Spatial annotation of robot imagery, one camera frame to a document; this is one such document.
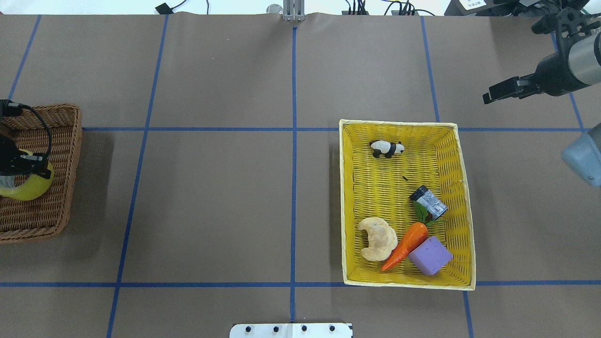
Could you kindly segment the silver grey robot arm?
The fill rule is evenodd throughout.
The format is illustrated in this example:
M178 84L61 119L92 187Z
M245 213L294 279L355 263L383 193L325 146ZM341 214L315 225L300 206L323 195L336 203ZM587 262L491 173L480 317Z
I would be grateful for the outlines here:
M296 58L296 47L295 47L295 42L296 40L293 41L293 73L295 72L295 58ZM592 94L598 94L599 96L595 96L595 98L597 99L598 102L598 110L600 111L600 91L598 92L592 92L592 91L588 91L591 92ZM577 118L580 118L583 116L582 113L584 112L584 105L582 105L580 108L578 107L578 99L576 96L573 95L573 93L569 94L570 100L572 102L573 105L573 110L575 115L577 116ZM296 133L296 132L338 132L339 131L339 127L332 127L332 128L326 128L326 127L299 127L297 125L296 121L296 96L294 96L293 98L293 126L289 127L289 128L284 128L284 127L256 127L256 128L235 128L235 127L152 127L149 125L145 125L145 126L141 126L141 127L115 127L115 126L101 126L101 127L90 127L90 128L86 128L84 127L83 129L85 131L93 131L93 132L104 132L104 131L111 131L111 132L292 132L292 133ZM24 117L26 115L26 113L23 113L23 110L28 110L31 112L31 109L26 108L24 104L20 104L20 103L15 103L15 102L11 102L10 100L8 100L8 103L6 103L7 100L1 100L1 120L3 122L7 122L7 118L12 118L15 119L17 117ZM70 104L59 104L58 106L63 107L65 106L64 109L67 109L69 107L74 107L75 110L78 109L78 107L70 105ZM15 116L4 116L2 115L2 113L6 113L5 110L6 108L9 109L9 113L13 113L12 111L14 110L15 112L19 113ZM50 106L39 106L38 108L33 108L33 110L37 111L37 114L39 115L39 117L41 117L42 115L42 109L43 108L51 108ZM453 127L457 127L457 125L455 123L417 123L417 122L378 122L378 121L359 121L359 120L345 120L346 122L359 122L359 124L361 123L371 123L371 124L375 124L375 125L395 125L395 126L414 126L414 127L445 127L445 128L453 128ZM44 123L46 124L46 126L48 128L50 128L51 125L51 118L50 117L42 117L41 118L41 122L39 121L39 118L36 120L36 115L34 114L34 127L36 127L38 124L41 124L42 130L43 129L43 125ZM464 132L577 132L577 131L581 131L586 133L586 130L589 130L588 128L585 128L584 126L580 126L579 128L492 128L492 127L478 127L478 128L459 128L459 131L464 131ZM599 164L587 164L587 167L583 167L584 169L590 169L593 168L595 170L599 169L600 170L600 162Z

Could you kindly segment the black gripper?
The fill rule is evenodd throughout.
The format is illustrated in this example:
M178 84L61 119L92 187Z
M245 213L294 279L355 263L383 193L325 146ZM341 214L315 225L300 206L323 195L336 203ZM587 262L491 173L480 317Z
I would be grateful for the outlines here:
M548 55L539 62L533 76L511 77L489 87L483 94L485 105L502 99L524 99L535 94L554 97L580 89L580 80L569 67L569 52L559 51Z

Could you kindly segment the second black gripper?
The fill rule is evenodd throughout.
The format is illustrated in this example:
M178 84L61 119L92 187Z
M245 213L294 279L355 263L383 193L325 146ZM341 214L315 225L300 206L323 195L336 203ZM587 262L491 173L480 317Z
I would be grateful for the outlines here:
M0 175L37 175L51 179L51 163L43 154L24 154L9 137L0 135Z

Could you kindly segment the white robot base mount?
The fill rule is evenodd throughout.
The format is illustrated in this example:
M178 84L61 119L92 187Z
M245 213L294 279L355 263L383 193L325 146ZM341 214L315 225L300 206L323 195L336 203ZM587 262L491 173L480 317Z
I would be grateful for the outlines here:
M230 338L353 338L350 323L247 323L234 325Z

